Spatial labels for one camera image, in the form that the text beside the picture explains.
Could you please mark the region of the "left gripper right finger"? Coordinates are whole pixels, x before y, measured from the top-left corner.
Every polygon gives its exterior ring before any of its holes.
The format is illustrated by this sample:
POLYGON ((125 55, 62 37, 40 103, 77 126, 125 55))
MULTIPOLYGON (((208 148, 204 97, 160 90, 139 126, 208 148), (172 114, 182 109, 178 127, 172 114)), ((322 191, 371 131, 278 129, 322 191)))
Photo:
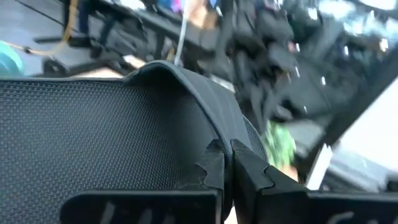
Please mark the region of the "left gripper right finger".
POLYGON ((307 190, 237 139, 234 203, 239 224, 309 224, 307 190))

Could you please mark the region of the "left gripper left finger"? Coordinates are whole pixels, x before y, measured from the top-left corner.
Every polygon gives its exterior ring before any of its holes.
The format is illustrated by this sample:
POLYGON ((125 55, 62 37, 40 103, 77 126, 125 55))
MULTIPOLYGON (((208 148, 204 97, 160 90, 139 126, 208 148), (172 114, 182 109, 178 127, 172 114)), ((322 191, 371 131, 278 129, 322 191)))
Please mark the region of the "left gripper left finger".
POLYGON ((224 222, 224 153, 220 140, 214 139, 201 157, 179 180, 178 187, 195 191, 197 198, 182 212, 182 224, 222 224, 224 222))

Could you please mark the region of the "black metal rig frame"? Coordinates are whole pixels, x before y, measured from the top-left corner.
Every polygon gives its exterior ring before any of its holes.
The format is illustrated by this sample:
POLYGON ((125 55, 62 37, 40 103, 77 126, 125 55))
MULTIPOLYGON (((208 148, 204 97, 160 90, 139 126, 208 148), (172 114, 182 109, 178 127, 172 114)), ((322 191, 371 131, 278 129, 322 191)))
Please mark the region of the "black metal rig frame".
POLYGON ((378 158, 398 169, 398 48, 373 72, 371 86, 335 114, 324 135, 300 161, 298 171, 311 182, 327 170, 373 174, 378 158))

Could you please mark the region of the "white rod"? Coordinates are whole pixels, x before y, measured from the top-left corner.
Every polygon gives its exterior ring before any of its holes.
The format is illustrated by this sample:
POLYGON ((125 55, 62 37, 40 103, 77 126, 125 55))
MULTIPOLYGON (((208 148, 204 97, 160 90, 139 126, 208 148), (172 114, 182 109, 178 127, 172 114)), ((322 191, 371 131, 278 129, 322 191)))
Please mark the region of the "white rod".
POLYGON ((183 51, 185 33, 186 33, 186 29, 187 29, 188 14, 189 14, 189 5, 190 5, 190 0, 182 1, 182 6, 183 6, 182 25, 181 25, 181 29, 180 29, 178 44, 177 44, 177 51, 175 53, 175 58, 174 58, 174 65, 176 65, 176 66, 180 64, 180 57, 181 57, 181 54, 183 51))

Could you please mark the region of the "round green succulent plant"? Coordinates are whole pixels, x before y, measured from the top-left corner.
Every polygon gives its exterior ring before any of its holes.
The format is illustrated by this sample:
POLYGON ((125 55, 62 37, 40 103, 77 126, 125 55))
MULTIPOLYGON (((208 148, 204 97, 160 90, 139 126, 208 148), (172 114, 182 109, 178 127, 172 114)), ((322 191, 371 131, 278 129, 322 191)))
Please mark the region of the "round green succulent plant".
POLYGON ((296 144, 289 130, 281 124, 268 121, 261 135, 269 164, 280 169, 290 167, 294 160, 296 144))

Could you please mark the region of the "green rubber slide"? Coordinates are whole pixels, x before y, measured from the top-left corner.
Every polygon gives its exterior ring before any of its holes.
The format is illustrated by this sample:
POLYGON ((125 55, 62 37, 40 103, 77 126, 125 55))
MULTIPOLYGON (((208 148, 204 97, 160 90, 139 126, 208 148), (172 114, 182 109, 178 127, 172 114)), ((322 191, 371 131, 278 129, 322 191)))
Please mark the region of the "green rubber slide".
POLYGON ((24 63, 19 54, 11 46, 0 40, 0 77, 23 75, 24 63))

